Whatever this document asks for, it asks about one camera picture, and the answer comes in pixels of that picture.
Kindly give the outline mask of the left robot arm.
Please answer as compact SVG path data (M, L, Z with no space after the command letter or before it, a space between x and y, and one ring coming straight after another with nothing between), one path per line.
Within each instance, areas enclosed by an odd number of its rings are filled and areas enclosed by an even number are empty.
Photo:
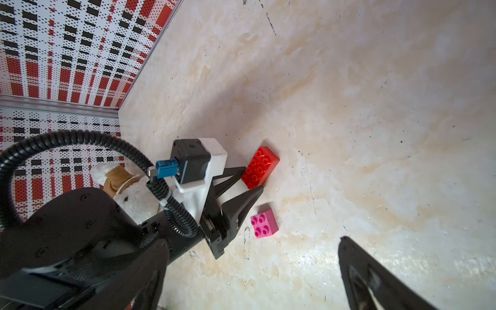
M70 145L111 149L146 175L161 211L136 223L95 187L66 192L28 220L14 206L16 170L39 153ZM168 160L152 163L110 134L60 130L38 134L1 153L2 309L157 309L168 265L206 241L215 258L234 240L262 195L257 186L224 204L242 178L226 167L214 139L177 139Z

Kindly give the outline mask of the pink small lego brick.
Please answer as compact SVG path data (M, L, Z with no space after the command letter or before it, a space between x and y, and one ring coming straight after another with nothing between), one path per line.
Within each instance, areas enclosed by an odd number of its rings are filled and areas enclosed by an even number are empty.
M268 209L263 213L252 216L250 221L256 238L273 236L279 230L272 209Z

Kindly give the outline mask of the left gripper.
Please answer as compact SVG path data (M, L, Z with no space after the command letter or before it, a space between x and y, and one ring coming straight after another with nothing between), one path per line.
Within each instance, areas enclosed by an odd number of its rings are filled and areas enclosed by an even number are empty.
M213 181L223 179L223 182L213 184L207 195L200 227L215 259L224 254L225 248L236 237L248 212L264 191L263 186L258 186L221 205L218 203L219 197L242 178L245 170L245 167L225 168L223 174L213 178Z

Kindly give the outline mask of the red lego brick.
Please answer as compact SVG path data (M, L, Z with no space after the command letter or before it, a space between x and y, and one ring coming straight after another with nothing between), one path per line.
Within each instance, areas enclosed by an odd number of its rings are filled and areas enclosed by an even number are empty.
M248 189L264 185L279 162L279 157L269 147L259 147L246 167L242 181Z

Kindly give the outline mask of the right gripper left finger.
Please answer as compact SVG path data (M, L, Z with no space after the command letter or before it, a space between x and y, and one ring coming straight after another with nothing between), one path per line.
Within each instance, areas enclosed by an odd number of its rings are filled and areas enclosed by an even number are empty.
M152 241L116 280L84 302L79 309L156 309L169 262L169 246L160 238Z

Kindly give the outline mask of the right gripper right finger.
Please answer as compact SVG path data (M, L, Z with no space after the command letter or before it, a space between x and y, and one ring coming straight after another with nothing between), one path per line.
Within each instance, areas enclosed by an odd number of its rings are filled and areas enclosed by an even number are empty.
M350 309L434 309L348 236L338 259Z

